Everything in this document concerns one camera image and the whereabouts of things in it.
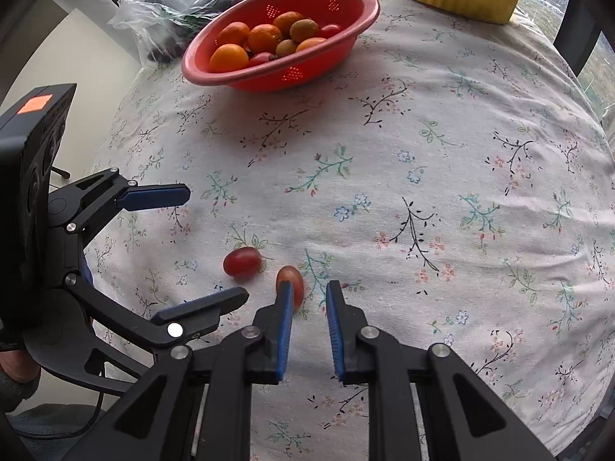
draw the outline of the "wall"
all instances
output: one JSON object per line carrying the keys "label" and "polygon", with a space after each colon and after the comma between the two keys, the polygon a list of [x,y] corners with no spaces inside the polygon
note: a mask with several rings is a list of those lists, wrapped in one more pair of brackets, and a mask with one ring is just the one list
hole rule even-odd
{"label": "wall", "polygon": [[32,88],[77,83],[55,166],[75,179],[89,171],[95,150],[140,64],[79,10],[73,10],[32,55],[0,106],[4,112]]}
{"label": "wall", "polygon": [[29,58],[68,12],[53,0],[36,0],[0,43],[0,103]]}
{"label": "wall", "polygon": [[139,60],[139,52],[135,39],[129,29],[113,29],[107,22],[116,14],[118,7],[111,0],[53,0],[66,13],[78,9],[96,24],[113,41],[128,52],[135,60]]}

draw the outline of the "cherry tomato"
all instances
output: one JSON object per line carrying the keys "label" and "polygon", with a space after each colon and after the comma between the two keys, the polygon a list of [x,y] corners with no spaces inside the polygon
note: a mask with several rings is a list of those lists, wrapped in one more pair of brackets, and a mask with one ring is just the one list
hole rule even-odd
{"label": "cherry tomato", "polygon": [[226,255],[222,267],[231,277],[247,277],[259,271],[262,261],[256,247],[240,247]]}
{"label": "cherry tomato", "polygon": [[267,64],[268,62],[276,60],[276,56],[269,52],[260,52],[254,55],[253,58],[248,61],[248,67],[260,66],[261,64]]}
{"label": "cherry tomato", "polygon": [[280,289],[280,283],[282,281],[290,281],[293,285],[294,309],[297,310],[303,303],[303,277],[301,277],[299,271],[292,265],[286,265],[278,272],[278,277],[276,278],[276,292]]}
{"label": "cherry tomato", "polygon": [[342,27],[339,24],[327,24],[327,26],[321,27],[321,30],[318,32],[318,36],[320,38],[330,38],[331,36],[335,36],[342,30]]}

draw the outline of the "human hand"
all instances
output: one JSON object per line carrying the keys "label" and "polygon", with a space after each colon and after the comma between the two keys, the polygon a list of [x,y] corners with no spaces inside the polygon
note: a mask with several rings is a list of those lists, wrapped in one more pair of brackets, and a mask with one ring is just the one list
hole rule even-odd
{"label": "human hand", "polygon": [[4,371],[13,381],[29,383],[39,375],[41,366],[27,350],[11,350],[0,352],[0,371]]}

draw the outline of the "tablecloth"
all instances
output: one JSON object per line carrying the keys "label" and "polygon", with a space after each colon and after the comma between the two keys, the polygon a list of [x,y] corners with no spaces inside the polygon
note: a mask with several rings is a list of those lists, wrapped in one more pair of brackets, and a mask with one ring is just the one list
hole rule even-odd
{"label": "tablecloth", "polygon": [[122,211],[88,249],[94,282],[150,317],[233,286],[223,258],[256,247],[266,269],[244,284],[249,301],[198,341],[209,345],[249,325],[273,301],[278,269],[297,266],[306,298],[284,381],[254,387],[253,461],[367,458],[367,389],[334,379],[330,280],[402,343],[454,348],[557,453],[614,371],[615,163],[604,132],[528,16],[496,26],[380,3],[348,60],[292,90],[202,88],[179,64],[142,70],[94,170],[185,182],[192,197]]}

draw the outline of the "red colander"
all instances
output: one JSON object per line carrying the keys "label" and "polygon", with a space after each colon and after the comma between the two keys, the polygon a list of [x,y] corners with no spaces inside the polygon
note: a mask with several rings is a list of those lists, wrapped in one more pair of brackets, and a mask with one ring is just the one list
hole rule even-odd
{"label": "red colander", "polygon": [[[321,27],[339,24],[343,31],[312,48],[270,63],[233,72],[209,72],[216,36],[228,24],[245,22],[251,29],[258,24],[271,24],[277,16],[291,10],[313,19]],[[291,88],[337,66],[350,53],[357,36],[376,22],[379,13],[378,0],[245,0],[201,30],[186,50],[181,70],[195,85],[230,85],[259,92]]]}

